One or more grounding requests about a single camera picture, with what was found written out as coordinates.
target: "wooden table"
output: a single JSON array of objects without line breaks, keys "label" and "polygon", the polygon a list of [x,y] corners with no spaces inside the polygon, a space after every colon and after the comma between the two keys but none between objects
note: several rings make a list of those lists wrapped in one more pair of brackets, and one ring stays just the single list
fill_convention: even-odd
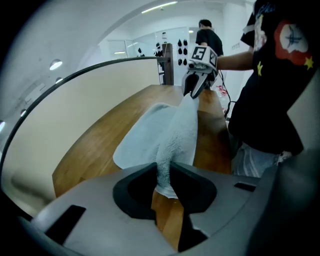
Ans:
[{"label": "wooden table", "polygon": [[[106,113],[73,144],[58,164],[52,175],[56,196],[84,180],[120,170],[113,161],[113,154],[131,127],[155,103],[178,106],[182,97],[180,86],[150,85]],[[218,96],[214,91],[205,90],[199,100],[193,165],[231,174],[229,137]],[[177,250],[184,212],[179,200],[155,192],[151,208],[156,211],[159,230]]]}]

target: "man in black shirt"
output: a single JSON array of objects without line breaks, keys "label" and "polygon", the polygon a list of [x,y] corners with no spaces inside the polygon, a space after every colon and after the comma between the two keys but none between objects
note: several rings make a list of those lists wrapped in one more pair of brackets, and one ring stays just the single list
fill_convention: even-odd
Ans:
[{"label": "man in black shirt", "polygon": [[241,38],[250,50],[217,59],[219,70],[253,69],[228,126],[242,143],[232,160],[235,174],[260,177],[282,155],[303,149],[287,115],[317,65],[310,39],[315,33],[308,29],[312,10],[302,8],[288,0],[257,0]]},{"label": "man in black shirt", "polygon": [[195,43],[200,46],[210,46],[218,56],[224,55],[222,42],[217,34],[212,30],[212,24],[207,19],[199,21],[200,30],[196,33]]}]

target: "light blue towel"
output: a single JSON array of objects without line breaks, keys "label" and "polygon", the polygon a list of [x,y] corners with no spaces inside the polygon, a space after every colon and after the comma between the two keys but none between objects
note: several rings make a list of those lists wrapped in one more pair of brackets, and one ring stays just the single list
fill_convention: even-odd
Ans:
[{"label": "light blue towel", "polygon": [[197,144],[199,99],[187,94],[179,107],[164,103],[152,106],[134,124],[113,154],[122,169],[157,163],[156,190],[177,198],[170,186],[170,162],[192,165]]}]

